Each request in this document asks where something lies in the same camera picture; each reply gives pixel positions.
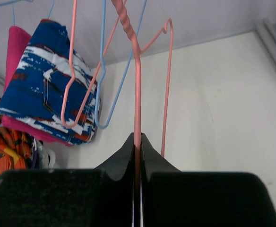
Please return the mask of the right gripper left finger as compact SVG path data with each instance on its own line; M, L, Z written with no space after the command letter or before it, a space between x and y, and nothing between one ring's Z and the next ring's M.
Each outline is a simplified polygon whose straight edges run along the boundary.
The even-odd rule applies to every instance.
M133 134L93 169L6 171L0 227L130 227L133 175Z

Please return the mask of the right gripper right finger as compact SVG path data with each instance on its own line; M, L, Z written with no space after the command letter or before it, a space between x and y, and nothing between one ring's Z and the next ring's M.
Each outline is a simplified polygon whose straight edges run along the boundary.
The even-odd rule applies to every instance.
M276 227L276 210L258 176L183 172L141 135L143 224L146 227Z

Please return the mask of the orange patterned trousers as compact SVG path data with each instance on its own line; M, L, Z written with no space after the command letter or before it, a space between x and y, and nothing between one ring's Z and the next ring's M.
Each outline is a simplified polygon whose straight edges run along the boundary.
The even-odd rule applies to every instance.
M0 175L11 169L26 169L32 164L32 139L21 131L0 127Z

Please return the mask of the blue white patterned trousers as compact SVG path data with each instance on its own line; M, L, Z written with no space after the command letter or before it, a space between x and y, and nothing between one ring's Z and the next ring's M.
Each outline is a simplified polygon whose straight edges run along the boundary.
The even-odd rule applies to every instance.
M80 145L95 133L97 82L78 53L69 65L69 48L66 27L41 20L0 101L0 113Z

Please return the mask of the purple grey patterned trousers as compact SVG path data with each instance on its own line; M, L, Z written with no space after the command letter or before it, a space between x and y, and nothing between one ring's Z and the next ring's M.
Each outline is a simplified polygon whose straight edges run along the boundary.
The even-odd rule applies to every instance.
M43 144L36 138L33 139L31 151L32 151L31 169L42 169L43 159L44 159Z

